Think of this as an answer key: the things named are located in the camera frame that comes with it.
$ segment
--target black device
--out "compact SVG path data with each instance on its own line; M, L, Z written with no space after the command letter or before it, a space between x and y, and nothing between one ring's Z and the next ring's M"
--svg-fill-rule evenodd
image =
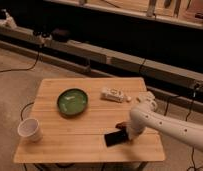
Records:
M105 134L104 139L107 147L129 141L126 130Z

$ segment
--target wooden shelf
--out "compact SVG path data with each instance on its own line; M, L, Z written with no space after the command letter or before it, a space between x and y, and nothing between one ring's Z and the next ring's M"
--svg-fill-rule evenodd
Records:
M145 20L153 20L153 21L158 21L162 23L168 23L168 24L203 30L202 23L195 23L184 19L183 14L185 13L188 0L181 1L180 11L177 17L173 15L175 0L172 1L172 4L167 9L162 7L164 0L158 0L156 9L155 9L156 17L146 16L146 11L148 8L147 4L149 0L138 0L138 1L105 0L107 2L110 2L112 4L119 6L120 8L114 7L113 5L110 5L109 3L106 3L102 0L88 0L87 3L84 5L80 5L79 0L44 0L44 1L49 1L53 3L64 4L64 5L77 6L80 8L98 10L103 12L109 12L109 13L114 13L119 15L141 18Z

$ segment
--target gray floor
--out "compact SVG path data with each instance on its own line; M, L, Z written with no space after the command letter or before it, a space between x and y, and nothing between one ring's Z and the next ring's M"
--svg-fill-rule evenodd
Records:
M33 59L22 55L0 49L0 70L9 68L28 68L34 63ZM22 171L23 166L13 163L13 155L19 142L16 129L20 121L22 107L34 100L37 89L43 78L59 77L86 77L85 75L38 62L31 71L0 73L0 171ZM163 113L165 102L157 100L159 112ZM188 113L187 109L170 105L168 115L184 119ZM192 112L189 121L203 124L203 114ZM145 171L184 171L191 165L191 148L175 139L161 134L161 139L166 153L164 162L149 163ZM196 165L203 165L203 153L196 150ZM109 163L105 171L134 170L139 163ZM28 170L36 170L28 164ZM65 170L81 171L101 169L102 164L76 164Z

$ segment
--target wall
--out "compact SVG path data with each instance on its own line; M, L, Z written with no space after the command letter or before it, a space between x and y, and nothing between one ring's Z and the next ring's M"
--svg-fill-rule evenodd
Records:
M0 8L23 27L68 29L72 39L203 73L203 30L42 0L0 0Z

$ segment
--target white object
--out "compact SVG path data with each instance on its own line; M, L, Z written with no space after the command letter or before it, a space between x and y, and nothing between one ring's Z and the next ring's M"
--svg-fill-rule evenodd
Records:
M30 141L37 142L42 138L42 132L38 120L27 118L18 126L18 134Z
M126 101L127 101L127 102L130 102L131 100L132 100L132 97L126 96Z
M12 29L16 29L17 25L14 18L10 16L10 14L6 10L3 10L3 11L5 12L5 15L6 15L7 26Z
M202 125L163 116L155 113L156 109L153 99L147 99L131 109L126 128L129 139L141 134L145 127L150 127L203 152Z
M126 100L126 96L122 91L103 87L101 91L101 98L122 103Z
M155 96L153 95L153 93L151 93L151 91L139 92L136 98L136 100L138 100L139 102L143 102L147 99L155 100Z
M6 20L1 20L0 19L0 26L6 26L6 24L7 24L7 21Z

